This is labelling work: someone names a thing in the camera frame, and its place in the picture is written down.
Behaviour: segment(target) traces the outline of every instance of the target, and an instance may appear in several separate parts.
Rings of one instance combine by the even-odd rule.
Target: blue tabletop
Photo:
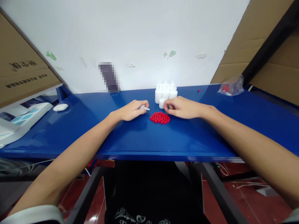
[[[229,97],[217,93],[218,89],[219,85],[178,87],[178,95],[215,106],[299,156],[298,117],[251,92]],[[166,125],[151,122],[151,114],[165,112],[154,102],[154,94],[155,89],[145,89],[71,95],[61,102],[69,105],[67,110],[47,112],[24,137],[0,149],[0,157],[56,158],[111,111],[132,100],[148,100],[150,111],[132,121],[120,122],[95,158],[238,161],[238,155],[202,119],[185,120],[170,115],[171,120]]]

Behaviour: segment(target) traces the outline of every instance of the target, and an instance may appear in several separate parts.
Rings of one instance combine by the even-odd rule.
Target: computer mouse
[[[67,109],[69,106],[67,104],[58,104],[56,105],[53,110],[54,111],[63,111],[65,109]]]

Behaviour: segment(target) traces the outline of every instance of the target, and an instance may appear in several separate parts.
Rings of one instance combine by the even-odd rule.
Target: red tile floor
[[[227,175],[251,170],[247,165],[240,163],[220,164],[224,167],[221,169],[223,173],[227,174],[226,172],[228,172]],[[113,167],[114,162],[97,161],[96,165]],[[64,214],[64,220],[68,218],[70,211],[74,208],[88,179],[89,177],[86,175],[83,180],[74,180],[63,193],[58,208]],[[224,186],[250,224],[281,223],[291,213],[291,208],[280,196],[265,197],[256,191],[256,189],[263,186],[248,185],[244,182],[266,183],[260,178],[224,183]],[[203,180],[203,198],[205,215],[209,221],[212,224],[227,223],[205,179]],[[105,211],[104,186],[101,180],[87,214],[85,224],[104,224]]]

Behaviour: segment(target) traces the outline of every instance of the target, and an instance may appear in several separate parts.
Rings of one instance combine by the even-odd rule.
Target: clear plastic bag
[[[229,80],[223,82],[218,90],[218,93],[227,95],[227,96],[236,96],[244,92],[243,89],[243,75],[234,76]]]

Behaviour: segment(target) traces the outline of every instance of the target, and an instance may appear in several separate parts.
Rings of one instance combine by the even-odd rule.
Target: brown cardboard
[[[211,83],[241,75],[292,3],[251,0]]]
[[[49,68],[0,79],[0,108],[60,84]]]
[[[48,67],[1,13],[0,30],[0,77]]]
[[[250,84],[299,106],[299,30],[284,41]]]
[[[1,12],[0,31],[0,108],[61,83]]]
[[[249,64],[249,62],[219,65],[219,67],[217,68],[216,73],[217,74],[222,74],[222,75],[216,75],[216,73],[215,73],[211,83],[223,83],[224,81],[226,81],[229,78],[233,77],[233,75],[230,76],[230,74],[239,74],[239,75],[241,75],[240,71],[244,71],[245,68],[248,66],[248,64]]]

